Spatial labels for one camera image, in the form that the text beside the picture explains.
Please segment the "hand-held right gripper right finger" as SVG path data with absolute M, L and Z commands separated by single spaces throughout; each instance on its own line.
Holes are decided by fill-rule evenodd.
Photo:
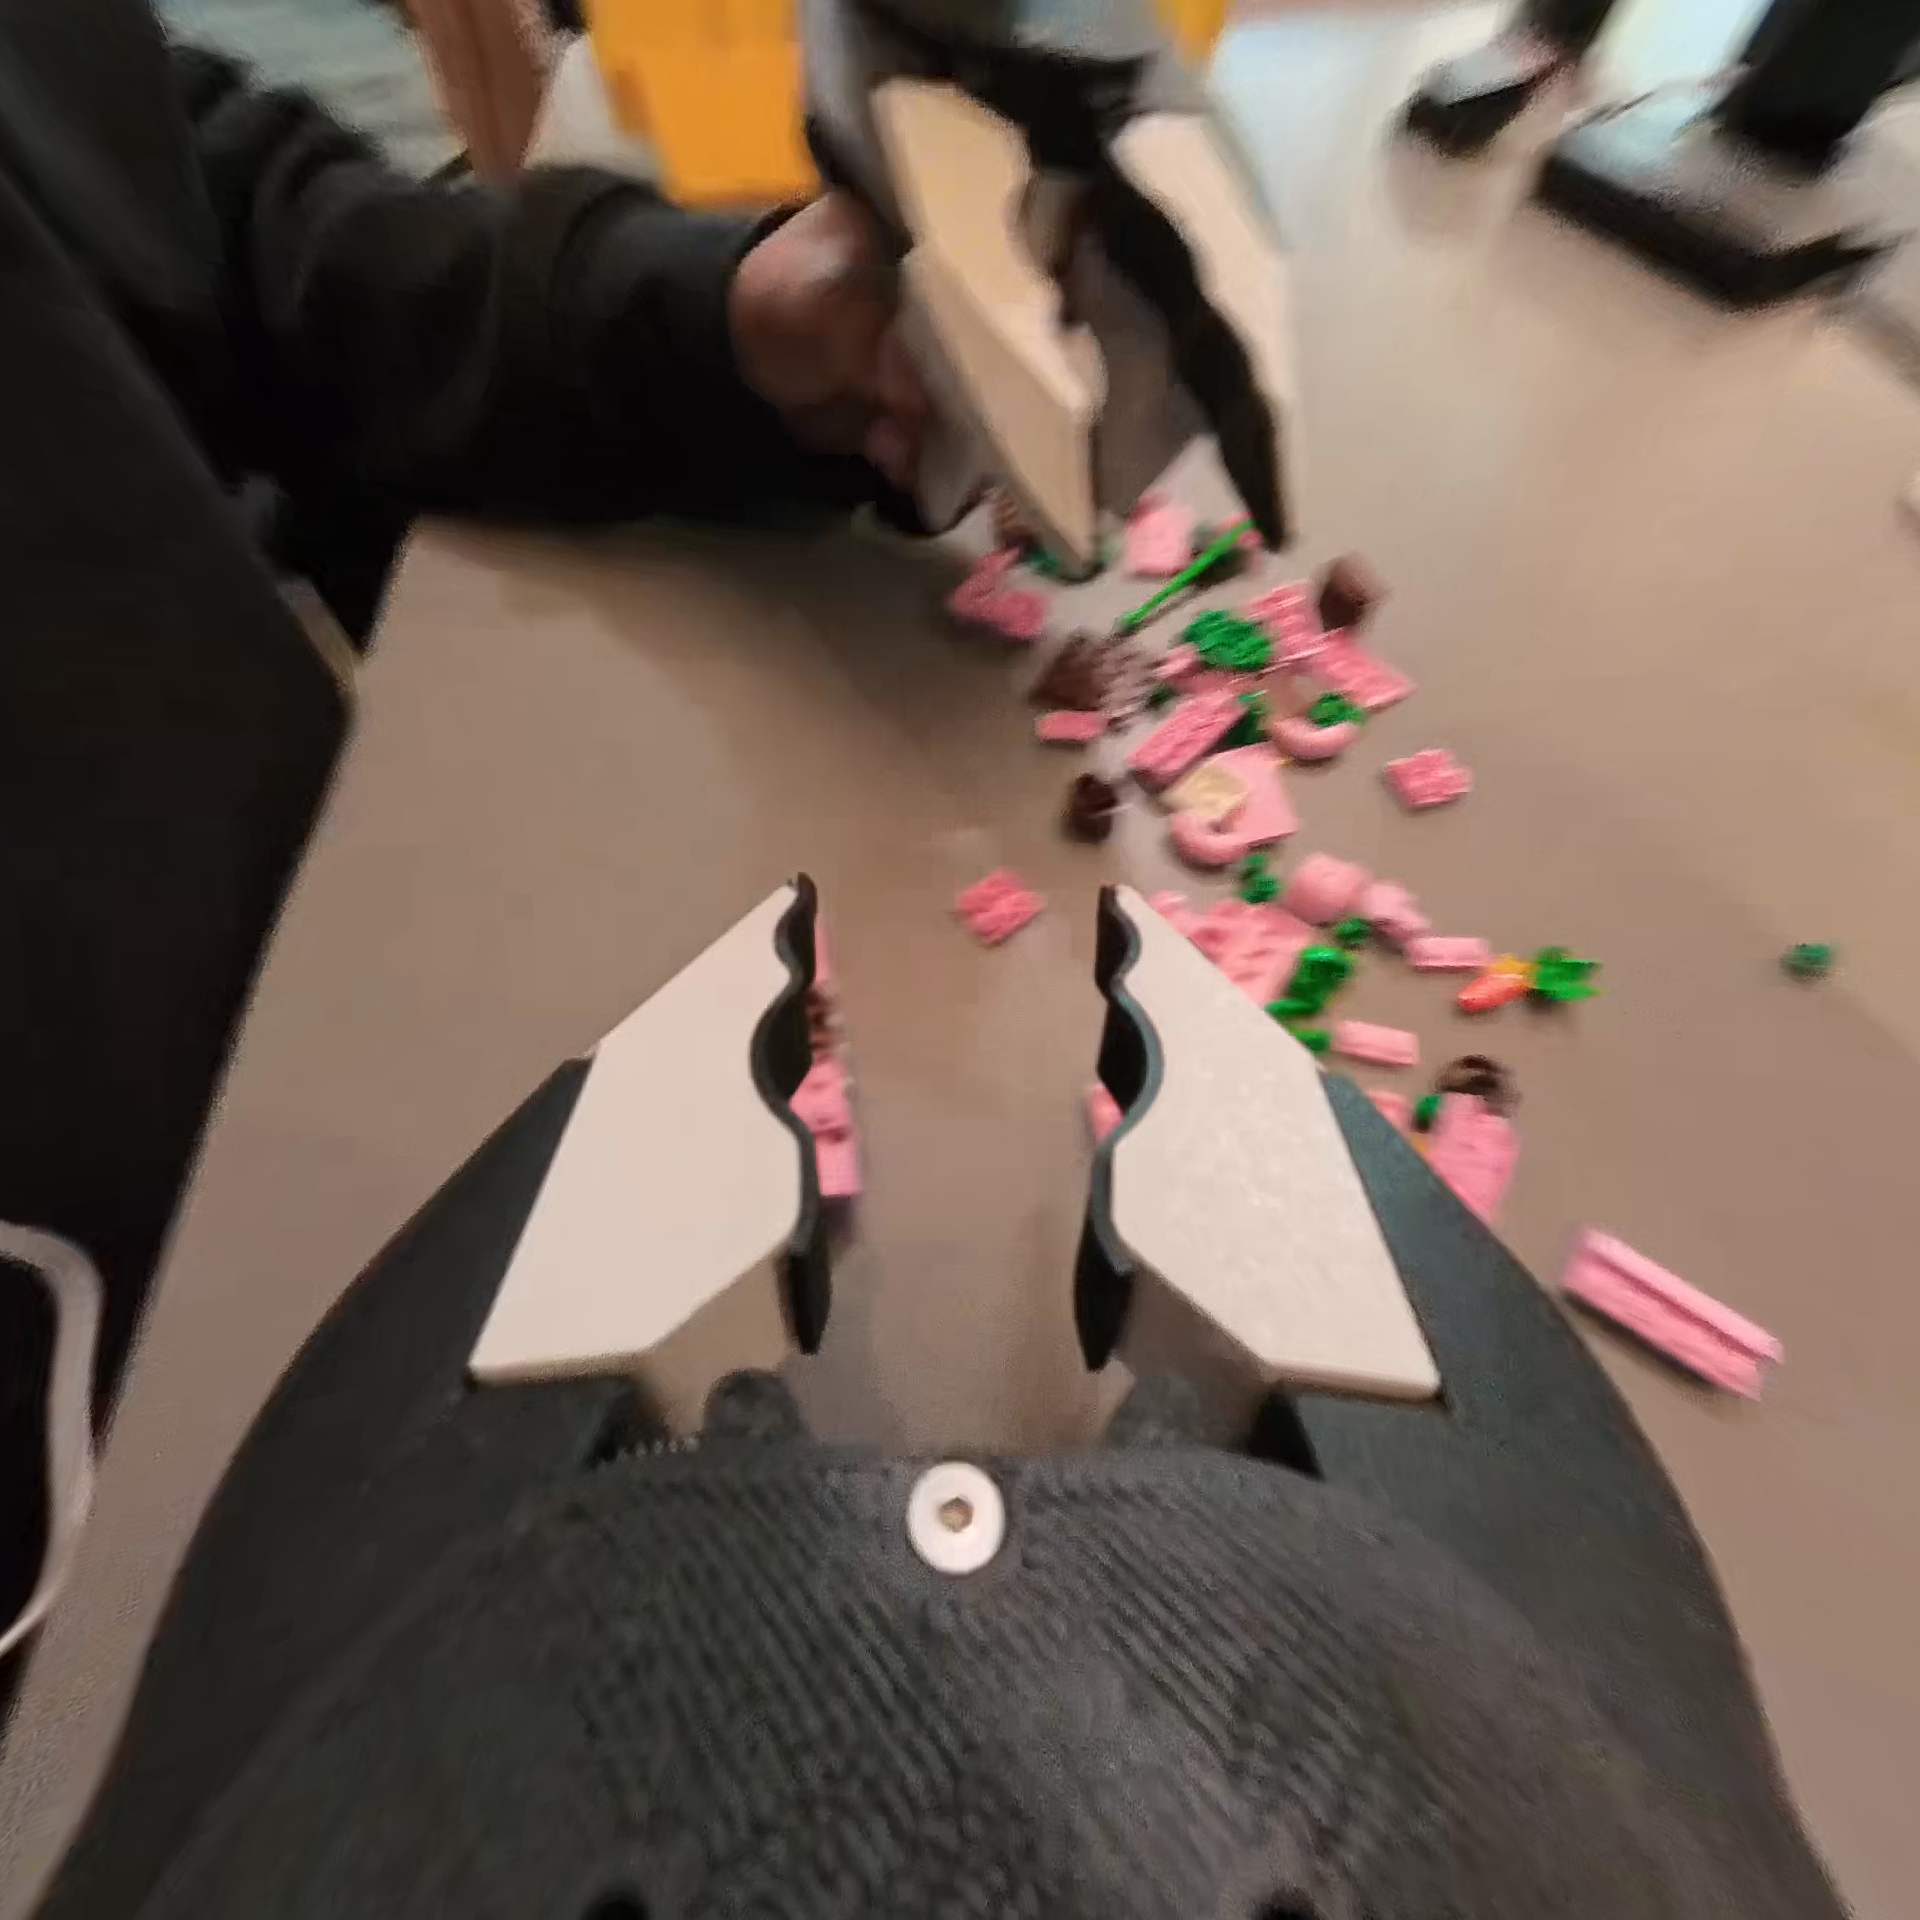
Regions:
M 1077 1240 L 1093 1376 L 1180 1376 L 1230 1411 L 1302 1390 L 1438 1406 L 1442 1374 L 1302 1043 L 1139 888 L 1094 904 L 1101 998 Z

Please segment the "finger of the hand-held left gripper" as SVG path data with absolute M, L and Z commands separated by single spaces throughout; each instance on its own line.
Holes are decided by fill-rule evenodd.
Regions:
M 936 402 L 924 506 L 1009 490 L 1064 568 L 1098 560 L 1093 427 L 1107 373 L 1027 235 L 1038 173 L 1019 126 L 958 84 L 888 80 L 874 130 L 902 221 L 901 322 Z
M 1131 116 L 1109 138 L 1109 262 L 1157 322 L 1172 386 L 1264 549 L 1286 550 L 1286 261 L 1211 119 Z

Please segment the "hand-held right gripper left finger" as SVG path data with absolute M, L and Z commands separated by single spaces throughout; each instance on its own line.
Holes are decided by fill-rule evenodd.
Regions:
M 774 887 L 593 1050 L 488 1320 L 476 1386 L 616 1378 L 699 1420 L 824 1347 L 832 1231 L 795 1092 L 818 892 Z

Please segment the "pink brick assembly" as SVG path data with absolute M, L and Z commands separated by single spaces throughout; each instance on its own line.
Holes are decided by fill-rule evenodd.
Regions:
M 828 924 L 813 920 L 813 971 L 806 987 L 809 1067 L 790 1111 L 802 1118 L 813 1143 L 820 1196 L 829 1204 L 853 1204 L 862 1196 L 862 1156 L 853 1075 L 849 1067 L 844 1008 Z

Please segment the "pink brown toy bricks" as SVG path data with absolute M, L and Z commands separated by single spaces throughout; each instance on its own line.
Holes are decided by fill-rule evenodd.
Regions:
M 1147 493 L 1123 523 L 1126 574 L 1157 589 L 1188 557 L 1201 525 L 1184 503 Z M 1014 646 L 1043 644 L 1051 611 L 1038 588 L 1043 572 L 1051 574 L 1051 562 L 1041 562 L 1038 539 L 1004 539 L 960 576 L 945 611 L 965 631 Z M 1278 851 L 1298 830 L 1286 767 L 1338 760 L 1377 714 L 1411 692 L 1396 670 L 1358 644 L 1360 616 L 1372 611 L 1365 597 L 1344 624 L 1329 627 L 1338 611 L 1333 584 L 1365 588 L 1365 580 L 1330 568 L 1321 588 L 1273 582 L 1244 611 L 1196 611 L 1172 643 L 1137 646 L 1152 622 L 1121 637 L 1149 660 L 1137 708 L 1041 708 L 1033 731 L 1050 748 L 1082 754 L 1129 736 L 1133 743 L 1123 748 L 1110 774 L 1093 763 L 1080 774 L 1107 778 L 1121 803 L 1129 792 L 1152 799 L 1182 864 L 1232 872 L 1235 887 L 1210 908 L 1184 895 L 1152 895 L 1149 904 L 1316 1059 L 1333 1052 L 1350 1066 L 1411 1071 L 1422 1053 L 1409 1031 L 1356 1019 L 1329 1023 L 1358 954 L 1385 946 L 1414 971 L 1460 975 L 1454 1006 L 1465 1018 L 1489 1018 L 1509 1004 L 1587 1002 L 1597 989 L 1597 965 L 1565 946 L 1500 954 L 1489 941 L 1435 932 L 1414 895 L 1356 861 L 1308 855 L 1294 875 L 1276 871 Z M 1382 1088 L 1372 1096 L 1389 1124 L 1428 1143 L 1425 1155 L 1442 1183 L 1490 1221 L 1517 1156 L 1513 1122 L 1498 1118 L 1484 1066 L 1451 1078 L 1425 1099 Z M 1609 1231 L 1574 1237 L 1565 1292 L 1577 1307 L 1691 1378 L 1744 1402 L 1760 1397 L 1785 1357 L 1777 1334 Z

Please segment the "person's left forearm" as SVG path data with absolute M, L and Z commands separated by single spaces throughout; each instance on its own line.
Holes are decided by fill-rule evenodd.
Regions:
M 786 211 L 696 212 L 593 166 L 413 178 L 301 91 L 162 51 L 203 303 L 148 350 L 218 464 L 405 522 L 846 503 L 732 342 L 732 282 Z

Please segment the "person's left hand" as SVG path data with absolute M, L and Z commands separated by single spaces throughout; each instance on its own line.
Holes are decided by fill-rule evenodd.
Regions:
M 832 188 L 768 229 L 736 264 L 726 325 L 740 379 L 797 443 L 920 492 L 938 406 L 888 234 L 857 194 Z

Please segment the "green toy stick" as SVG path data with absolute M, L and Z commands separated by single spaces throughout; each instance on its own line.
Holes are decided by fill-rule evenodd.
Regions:
M 1171 612 L 1176 604 L 1236 580 L 1250 565 L 1261 560 L 1264 552 L 1267 547 L 1261 542 L 1261 533 L 1250 518 L 1201 525 L 1194 534 L 1188 557 L 1176 567 L 1139 605 L 1121 612 L 1110 627 L 1110 636 L 1129 637 L 1140 632 L 1152 622 Z

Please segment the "yellow storage bin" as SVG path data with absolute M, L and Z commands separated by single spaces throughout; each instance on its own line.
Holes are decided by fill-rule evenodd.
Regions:
M 1208 116 L 1201 56 L 1225 4 L 585 4 L 609 100 L 672 194 L 699 206 L 844 184 L 902 229 L 874 91 L 958 84 L 1012 119 L 1041 180 L 1109 171 L 1131 116 Z

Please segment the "large brown toy plate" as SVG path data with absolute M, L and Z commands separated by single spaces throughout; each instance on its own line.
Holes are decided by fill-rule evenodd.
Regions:
M 1045 658 L 1027 700 L 1046 710 L 1131 710 L 1147 678 L 1149 660 L 1129 639 L 1077 631 Z

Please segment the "person's black jacket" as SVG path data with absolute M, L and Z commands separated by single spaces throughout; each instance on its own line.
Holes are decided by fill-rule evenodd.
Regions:
M 249 396 L 148 4 L 5 4 L 5 1662 L 345 741 L 222 446 Z

